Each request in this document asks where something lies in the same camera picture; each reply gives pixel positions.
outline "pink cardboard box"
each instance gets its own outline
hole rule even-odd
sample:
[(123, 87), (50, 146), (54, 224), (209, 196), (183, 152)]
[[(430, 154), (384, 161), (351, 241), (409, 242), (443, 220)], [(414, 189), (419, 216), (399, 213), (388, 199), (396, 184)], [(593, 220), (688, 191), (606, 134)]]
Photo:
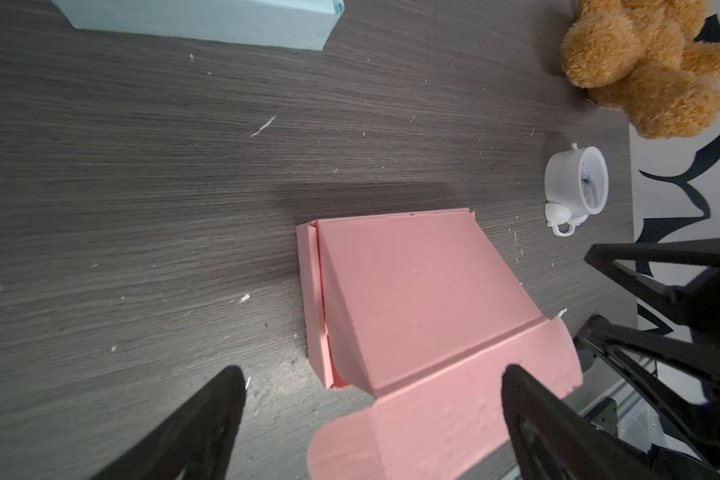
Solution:
[(469, 209), (316, 220), (296, 228), (309, 362), (370, 408), (321, 427), (312, 478), (456, 478), (509, 439), (501, 375), (517, 363), (558, 397), (582, 382)]

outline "teddy bear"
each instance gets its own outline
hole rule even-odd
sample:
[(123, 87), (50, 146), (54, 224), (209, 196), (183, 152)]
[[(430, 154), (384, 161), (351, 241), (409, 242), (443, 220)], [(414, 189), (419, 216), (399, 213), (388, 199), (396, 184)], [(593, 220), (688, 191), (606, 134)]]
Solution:
[(581, 0), (563, 71), (644, 138), (694, 137), (720, 112), (720, 43), (694, 42), (706, 0)]

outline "gray wood grain surface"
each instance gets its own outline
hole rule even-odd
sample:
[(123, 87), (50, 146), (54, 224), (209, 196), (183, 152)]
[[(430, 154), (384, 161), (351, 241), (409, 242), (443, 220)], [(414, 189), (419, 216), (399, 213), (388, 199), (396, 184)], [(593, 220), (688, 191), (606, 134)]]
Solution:
[[(626, 120), (557, 67), (573, 17), (347, 0), (318, 53), (0, 2), (0, 478), (86, 478), (229, 364), (251, 377), (230, 478), (307, 478), (317, 427), (372, 401), (306, 361), (294, 226), (315, 218), (470, 206), (546, 315), (634, 322), (582, 260), (631, 241), (632, 216)], [(544, 165), (572, 141), (602, 149), (610, 198), (559, 238)]]

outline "white speck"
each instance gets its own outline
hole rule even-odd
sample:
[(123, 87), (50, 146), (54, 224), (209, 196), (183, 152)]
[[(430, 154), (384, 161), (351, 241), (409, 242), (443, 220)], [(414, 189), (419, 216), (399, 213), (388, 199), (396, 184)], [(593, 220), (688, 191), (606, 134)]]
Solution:
[(251, 135), (251, 138), (254, 138), (254, 137), (257, 136), (258, 134), (260, 134), (260, 133), (262, 132), (262, 130), (264, 130), (265, 128), (269, 127), (269, 125), (272, 123), (272, 120), (275, 120), (275, 117), (277, 117), (277, 115), (275, 115), (274, 117), (270, 118), (269, 121), (267, 121), (264, 125), (262, 125), (262, 127), (259, 129), (259, 131), (257, 131), (257, 132), (254, 133), (253, 135)]

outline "orange fuzzy toy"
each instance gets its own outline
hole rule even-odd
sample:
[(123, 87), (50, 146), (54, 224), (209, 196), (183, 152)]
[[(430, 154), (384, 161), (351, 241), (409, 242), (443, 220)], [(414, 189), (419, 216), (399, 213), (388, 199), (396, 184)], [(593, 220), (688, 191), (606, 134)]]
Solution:
[(644, 138), (694, 137), (720, 112), (720, 43), (694, 42), (706, 0), (581, 0), (563, 71)]

